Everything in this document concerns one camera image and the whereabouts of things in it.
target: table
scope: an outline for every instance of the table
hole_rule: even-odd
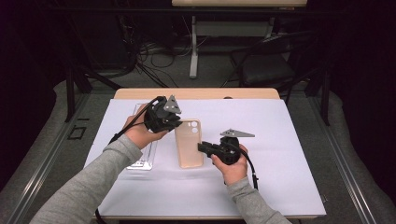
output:
[[[305,7],[307,0],[172,0],[174,7]],[[191,21],[191,67],[190,78],[197,78],[198,35],[215,36],[265,36],[269,37],[274,26],[269,21]]]
[[[289,218],[326,215],[289,112],[274,89],[120,89],[110,102],[86,165],[100,155],[134,105],[170,94],[176,96],[183,119],[200,119],[203,141],[216,143],[220,130],[237,130],[248,124],[245,128],[249,131],[240,131],[255,133],[256,137],[240,141],[249,149],[260,179],[260,193],[273,208]],[[237,107],[246,109],[247,118],[254,122],[238,119],[235,114],[239,116],[241,110]],[[178,166],[173,133],[158,141],[152,170],[124,170],[119,175],[99,211],[104,218],[114,219],[241,218],[210,159],[199,168]]]

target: black chair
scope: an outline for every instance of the black chair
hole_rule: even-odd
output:
[[[231,59],[234,70],[221,87],[235,81],[232,78],[237,74],[239,87],[271,87],[278,92],[288,90],[287,104],[292,87],[316,72],[311,70],[300,74],[299,69],[302,58],[313,49],[316,42],[316,32],[304,31],[273,35],[250,48],[233,50]]]

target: gray carpet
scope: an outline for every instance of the gray carpet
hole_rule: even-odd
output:
[[[165,63],[167,56],[163,57],[165,58],[161,59],[160,62],[167,64]],[[152,65],[150,60],[147,60],[146,64]],[[224,55],[202,55],[199,61],[197,79],[189,79],[190,57],[176,57],[171,66],[161,68],[161,70],[169,75],[158,72],[158,77],[170,87],[175,86],[169,76],[179,87],[218,87],[232,68],[228,57]],[[113,80],[124,87],[158,87],[137,70],[127,76],[113,78]],[[19,170],[0,194],[0,207],[2,208],[0,223],[7,223],[15,208],[18,206],[21,208],[21,204],[25,204],[25,206],[19,211],[18,218],[12,220],[18,220],[19,223],[28,223],[48,197],[82,169],[91,143],[105,114],[109,99],[114,95],[113,90],[96,80],[92,80],[92,85],[94,91],[90,95],[82,95],[77,92],[80,106],[77,116],[71,123],[67,124],[68,129],[64,128],[63,123],[66,110],[64,83],[56,88],[58,102],[48,124],[37,138]],[[228,86],[236,86],[236,83],[230,83]],[[314,180],[317,183],[318,191],[325,195],[327,199],[324,205],[328,215],[313,220],[303,220],[303,223],[363,223],[351,199],[346,183],[340,175],[339,167],[334,162],[332,146],[328,137],[320,128],[321,121],[315,115],[317,109],[312,106],[310,101],[312,99],[305,98],[296,88],[290,99],[289,111]],[[341,106],[342,102],[332,95],[330,104],[331,129],[346,154],[353,175],[361,184],[362,191],[370,208],[372,208],[377,223],[394,223],[396,212],[393,203],[376,186],[364,165],[356,156],[352,145],[350,145]],[[65,138],[60,141],[58,133],[64,130],[67,130]],[[82,130],[85,130],[84,134],[81,139],[78,139]],[[39,185],[39,191],[32,194],[32,201],[21,202],[21,195],[25,192],[25,187],[28,186],[31,176],[35,175],[37,167],[41,165],[41,162],[53,147],[59,147],[60,150],[59,154],[55,155],[54,163],[45,176],[45,181]]]

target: phone case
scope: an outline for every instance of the phone case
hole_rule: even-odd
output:
[[[181,168],[199,167],[204,164],[204,154],[198,151],[201,143],[201,122],[198,119],[181,119],[175,128],[178,163]]]

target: gray sleeve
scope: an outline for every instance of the gray sleeve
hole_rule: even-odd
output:
[[[279,212],[273,210],[260,193],[250,186],[247,177],[231,184],[227,190],[247,224],[290,223]]]
[[[140,149],[126,135],[121,136],[56,191],[31,223],[90,223],[120,172],[141,156]]]

